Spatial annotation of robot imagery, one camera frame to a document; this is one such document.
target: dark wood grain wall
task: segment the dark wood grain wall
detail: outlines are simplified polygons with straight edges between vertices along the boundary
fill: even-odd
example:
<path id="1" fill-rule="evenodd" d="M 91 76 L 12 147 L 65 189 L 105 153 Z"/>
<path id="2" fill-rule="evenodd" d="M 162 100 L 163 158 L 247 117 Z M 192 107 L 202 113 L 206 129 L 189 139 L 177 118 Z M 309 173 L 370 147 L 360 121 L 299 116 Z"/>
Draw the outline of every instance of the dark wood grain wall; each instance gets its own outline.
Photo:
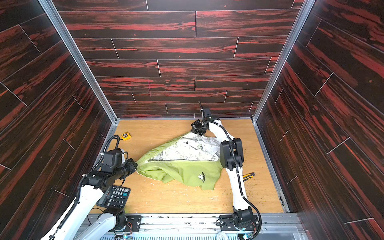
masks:
<path id="1" fill-rule="evenodd" d="M 312 239 L 384 239 L 384 5 L 317 0 L 257 119 Z"/>
<path id="2" fill-rule="evenodd" d="M 250 117 L 302 4 L 53 2 L 120 118 Z"/>
<path id="3" fill-rule="evenodd" d="M 0 1 L 0 239 L 40 239 L 111 125 L 37 0 Z"/>

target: yellow tape measure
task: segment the yellow tape measure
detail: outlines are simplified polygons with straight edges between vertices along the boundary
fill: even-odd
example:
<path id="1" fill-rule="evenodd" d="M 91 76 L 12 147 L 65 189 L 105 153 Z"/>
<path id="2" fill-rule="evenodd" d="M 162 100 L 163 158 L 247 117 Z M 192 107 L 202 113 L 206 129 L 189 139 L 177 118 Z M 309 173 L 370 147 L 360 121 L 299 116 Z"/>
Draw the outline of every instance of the yellow tape measure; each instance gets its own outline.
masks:
<path id="1" fill-rule="evenodd" d="M 127 133 L 127 132 L 125 132 L 125 133 L 123 133 L 122 135 L 121 135 L 121 139 L 123 139 L 124 141 L 125 140 L 128 140 L 128 139 L 130 139 L 131 138 L 131 135 L 129 134 L 129 133 Z"/>

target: wooden floor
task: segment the wooden floor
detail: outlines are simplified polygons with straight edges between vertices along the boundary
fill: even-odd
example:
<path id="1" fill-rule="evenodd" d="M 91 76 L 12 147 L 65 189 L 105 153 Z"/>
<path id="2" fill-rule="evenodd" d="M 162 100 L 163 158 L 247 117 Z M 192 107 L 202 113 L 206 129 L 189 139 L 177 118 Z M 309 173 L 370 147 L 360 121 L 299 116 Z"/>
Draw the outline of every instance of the wooden floor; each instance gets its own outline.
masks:
<path id="1" fill-rule="evenodd" d="M 129 132 L 131 139 L 120 141 L 119 147 L 137 161 L 147 151 L 191 130 L 194 120 L 128 120 L 121 121 L 116 134 Z M 224 127 L 243 142 L 243 172 L 255 172 L 256 176 L 245 182 L 248 199 L 262 213 L 283 212 L 276 189 L 255 130 L 250 119 L 222 120 Z M 127 177 L 124 187 L 131 188 L 125 206 L 126 213 L 231 213 L 232 191 L 225 169 L 215 190 L 202 191 L 177 181 L 164 184 L 143 177 L 136 172 Z"/>

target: aluminum frame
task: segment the aluminum frame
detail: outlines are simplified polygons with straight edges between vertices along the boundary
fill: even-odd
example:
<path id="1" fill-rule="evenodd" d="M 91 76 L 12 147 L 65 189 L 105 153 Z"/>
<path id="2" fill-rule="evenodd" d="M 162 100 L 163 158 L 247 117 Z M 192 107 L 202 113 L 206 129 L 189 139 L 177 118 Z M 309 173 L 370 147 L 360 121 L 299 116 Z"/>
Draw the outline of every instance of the aluminum frame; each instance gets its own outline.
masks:
<path id="1" fill-rule="evenodd" d="M 277 191 L 277 195 L 279 196 L 279 199 L 280 199 L 280 202 L 281 202 L 281 206 L 282 206 L 284 212 L 290 212 L 287 200 L 286 200 L 286 198 L 284 196 L 284 193 L 283 193 L 283 189 L 281 188 L 280 182 L 279 182 L 279 180 L 277 178 L 275 169 L 274 169 L 274 167 L 272 165 L 272 161 L 269 158 L 269 155 L 268 155 L 268 152 L 266 150 L 266 147 L 265 147 L 263 138 L 261 136 L 259 127 L 257 126 L 256 122 L 253 124 L 253 126 L 255 127 L 255 132 L 256 132 L 257 138 L 259 140 L 260 147 L 261 147 L 261 149 L 263 151 L 264 158 L 265 158 L 266 164 L 268 166 L 269 173 L 271 174 L 273 184 L 275 185 L 275 188 L 276 188 L 276 191 Z"/>
<path id="2" fill-rule="evenodd" d="M 206 234 L 135 234 L 133 233 L 132 240 L 238 240 L 236 233 L 226 233 L 226 237 L 217 236 L 218 233 L 206 233 Z M 306 233 L 292 233 L 292 237 L 294 240 L 308 240 L 308 236 Z M 271 240 L 278 240 L 279 237 L 277 236 L 268 236 L 268 239 Z M 115 234 L 113 232 L 108 232 L 105 234 L 100 240 L 115 240 Z"/>
<path id="3" fill-rule="evenodd" d="M 299 13 L 297 14 L 296 20 L 292 26 L 292 29 L 288 35 L 288 38 L 284 44 L 283 49 L 281 50 L 279 59 L 276 62 L 276 65 L 271 73 L 269 81 L 265 87 L 265 91 L 263 92 L 262 97 L 260 98 L 259 104 L 256 108 L 256 111 L 252 117 L 252 121 L 255 123 L 260 116 L 260 113 L 270 95 L 273 86 L 275 85 L 277 78 L 280 75 L 281 70 L 283 69 L 284 63 L 287 60 L 293 45 L 295 44 L 297 37 L 300 34 L 301 29 L 304 26 L 305 21 L 308 18 L 308 15 L 313 7 L 315 0 L 305 0 L 303 5 L 301 6 Z"/>
<path id="4" fill-rule="evenodd" d="M 215 225 L 220 215 L 231 214 L 126 214 L 128 216 L 142 216 L 140 230 L 135 235 L 142 234 L 216 234 L 220 227 Z M 89 214 L 91 223 L 97 220 L 99 214 Z M 306 235 L 297 214 L 293 213 L 271 213 L 261 214 L 262 229 L 260 233 L 292 233 L 298 237 Z M 84 220 L 78 233 L 87 228 L 89 222 Z M 232 233 L 243 233 L 243 231 L 232 231 Z"/>
<path id="5" fill-rule="evenodd" d="M 200 118 L 119 118 L 119 121 L 129 121 L 129 120 L 197 120 Z M 239 119 L 250 119 L 251 117 L 241 117 L 241 118 L 220 118 L 220 120 L 239 120 Z"/>
<path id="6" fill-rule="evenodd" d="M 52 0 L 38 0 L 112 123 L 118 119 Z"/>

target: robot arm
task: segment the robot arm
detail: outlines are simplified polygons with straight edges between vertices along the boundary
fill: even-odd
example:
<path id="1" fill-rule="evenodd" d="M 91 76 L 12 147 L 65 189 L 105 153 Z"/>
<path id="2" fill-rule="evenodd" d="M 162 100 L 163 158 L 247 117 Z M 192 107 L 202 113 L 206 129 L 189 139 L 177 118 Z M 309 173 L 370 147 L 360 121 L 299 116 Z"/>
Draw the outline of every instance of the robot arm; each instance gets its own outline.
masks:
<path id="1" fill-rule="evenodd" d="M 115 149 L 106 152 L 114 138 L 118 139 Z M 115 180 L 125 179 L 136 171 L 137 164 L 132 158 L 125 159 L 126 152 L 118 148 L 119 140 L 120 137 L 114 135 L 107 141 L 99 162 L 80 180 L 75 200 L 41 240 L 72 240 L 90 210 Z M 122 231 L 125 224 L 124 210 L 108 207 L 77 239 L 99 239 L 111 229 Z"/>
<path id="2" fill-rule="evenodd" d="M 261 229 L 261 215 L 257 208 L 247 199 L 243 181 L 243 147 L 239 138 L 234 138 L 223 127 L 220 119 L 211 114 L 210 110 L 203 108 L 202 121 L 192 123 L 192 132 L 202 136 L 206 130 L 210 130 L 220 144 L 220 162 L 227 171 L 233 194 L 233 224 L 238 230 L 244 230 L 251 223 L 257 225 L 256 236 Z M 251 206 L 256 210 L 258 218 L 255 218 Z"/>

